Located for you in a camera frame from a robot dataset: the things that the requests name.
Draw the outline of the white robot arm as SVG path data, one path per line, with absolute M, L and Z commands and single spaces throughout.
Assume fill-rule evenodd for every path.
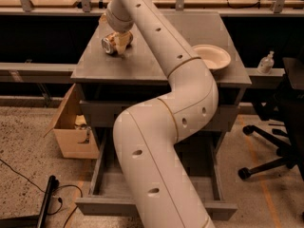
M 137 27 L 170 84 L 169 93 L 124 110 L 113 125 L 119 164 L 145 228 L 215 228 L 174 146 L 204 128 L 217 83 L 151 0 L 112 0 L 109 25 Z

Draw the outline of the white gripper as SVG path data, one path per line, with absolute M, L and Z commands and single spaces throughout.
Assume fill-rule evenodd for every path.
M 126 47 L 132 41 L 132 29 L 134 22 L 120 0 L 111 0 L 105 12 L 107 23 L 117 31 L 114 35 L 115 48 L 119 54 L 123 54 Z

